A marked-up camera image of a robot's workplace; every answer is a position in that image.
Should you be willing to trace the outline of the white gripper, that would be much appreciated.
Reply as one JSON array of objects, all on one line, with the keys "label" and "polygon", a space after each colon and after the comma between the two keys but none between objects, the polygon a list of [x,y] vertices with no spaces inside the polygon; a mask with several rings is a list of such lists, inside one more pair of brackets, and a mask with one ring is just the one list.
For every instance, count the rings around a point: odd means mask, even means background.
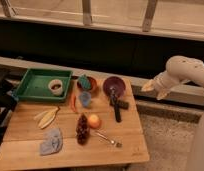
[{"label": "white gripper", "polygon": [[167,71],[164,71],[154,77],[154,83],[153,80],[149,80],[148,82],[146,82],[142,86],[141,91],[142,92],[153,91],[155,87],[156,90],[160,91],[156,99],[162,100],[169,94],[169,92],[166,90],[169,90],[174,85],[175,85],[174,78],[171,75],[169,75]]}]

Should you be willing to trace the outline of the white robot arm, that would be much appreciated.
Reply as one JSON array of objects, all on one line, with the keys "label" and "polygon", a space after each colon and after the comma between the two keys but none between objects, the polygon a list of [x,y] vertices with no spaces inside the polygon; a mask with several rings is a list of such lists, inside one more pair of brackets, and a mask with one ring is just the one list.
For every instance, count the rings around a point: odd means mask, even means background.
[{"label": "white robot arm", "polygon": [[[173,87],[189,81],[204,88],[204,62],[185,56],[173,56],[166,62],[165,71],[150,79],[141,90],[143,92],[155,90],[156,99],[161,100]],[[204,113],[193,138],[185,171],[204,171]]]}]

